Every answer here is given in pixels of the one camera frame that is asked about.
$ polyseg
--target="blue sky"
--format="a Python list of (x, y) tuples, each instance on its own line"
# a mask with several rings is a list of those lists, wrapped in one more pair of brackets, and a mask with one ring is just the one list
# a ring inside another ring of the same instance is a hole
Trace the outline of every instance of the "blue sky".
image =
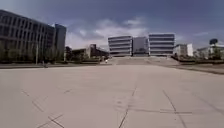
[(107, 44), (108, 36), (175, 33), (176, 43), (224, 42), (223, 0), (0, 0), (0, 8), (67, 26), (73, 48)]

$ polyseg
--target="concrete pavement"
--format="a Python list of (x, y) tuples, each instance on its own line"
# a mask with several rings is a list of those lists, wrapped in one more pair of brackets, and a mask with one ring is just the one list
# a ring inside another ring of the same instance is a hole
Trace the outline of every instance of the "concrete pavement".
[(223, 128), (224, 76), (152, 65), (0, 70), (0, 127)]

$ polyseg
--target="building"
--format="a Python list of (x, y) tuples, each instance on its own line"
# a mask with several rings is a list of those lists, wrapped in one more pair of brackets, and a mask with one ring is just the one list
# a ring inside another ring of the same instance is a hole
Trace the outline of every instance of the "building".
[(96, 44), (90, 44), (86, 48), (81, 48), (81, 49), (74, 49), (72, 50), (72, 53), (74, 54), (74, 59), (80, 59), (81, 58), (108, 58), (109, 52), (97, 47)]
[(193, 56), (193, 45), (177, 44), (174, 47), (173, 54), (176, 56)]
[(59, 56), (63, 56), (65, 49), (66, 27), (55, 24), (55, 47)]
[(44, 60), (53, 56), (63, 59), (66, 28), (0, 10), (0, 47), (5, 58)]
[(132, 37), (120, 36), (108, 38), (111, 56), (132, 56)]
[[(216, 47), (220, 50), (221, 59), (224, 59), (224, 45), (216, 45)], [(209, 59), (213, 53), (214, 46), (210, 45), (194, 51), (194, 56), (201, 59)]]
[(149, 45), (146, 37), (135, 37), (133, 38), (132, 45), (133, 56), (148, 56)]
[(150, 56), (170, 56), (173, 54), (174, 43), (174, 34), (150, 34), (149, 54)]
[(194, 52), (193, 44), (187, 44), (187, 55), (194, 56), (193, 52)]

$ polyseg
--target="white cloud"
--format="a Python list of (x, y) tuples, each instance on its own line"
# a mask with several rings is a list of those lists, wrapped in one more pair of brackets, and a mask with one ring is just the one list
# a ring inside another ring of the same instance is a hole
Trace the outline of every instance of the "white cloud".
[(194, 36), (206, 36), (210, 33), (211, 33), (211, 31), (209, 31), (209, 32), (199, 32), (199, 33), (194, 34)]
[(119, 24), (115, 21), (105, 19), (92, 24), (94, 26), (92, 29), (77, 26), (78, 30), (76, 32), (67, 33), (66, 44), (72, 48), (82, 48), (94, 43), (97, 45), (107, 45), (108, 37), (112, 36), (147, 36), (149, 29), (147, 26), (144, 26), (143, 22), (143, 19), (135, 18)]

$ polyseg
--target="modern building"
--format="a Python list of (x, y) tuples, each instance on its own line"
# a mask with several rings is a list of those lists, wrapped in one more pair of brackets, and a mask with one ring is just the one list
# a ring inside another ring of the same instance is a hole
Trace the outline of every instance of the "modern building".
[(55, 24), (55, 47), (58, 54), (61, 56), (64, 54), (65, 49), (65, 38), (66, 38), (66, 27)]
[(0, 10), (0, 47), (4, 56), (13, 52), (16, 60), (39, 61), (61, 56), (65, 48), (66, 28)]
[(193, 56), (192, 44), (177, 44), (174, 47), (173, 54), (176, 56)]
[(175, 44), (174, 34), (150, 34), (150, 56), (170, 56), (173, 54)]
[(133, 56), (148, 56), (149, 45), (146, 37), (135, 37), (133, 38), (132, 45)]
[(108, 38), (111, 56), (132, 56), (132, 37), (120, 36)]

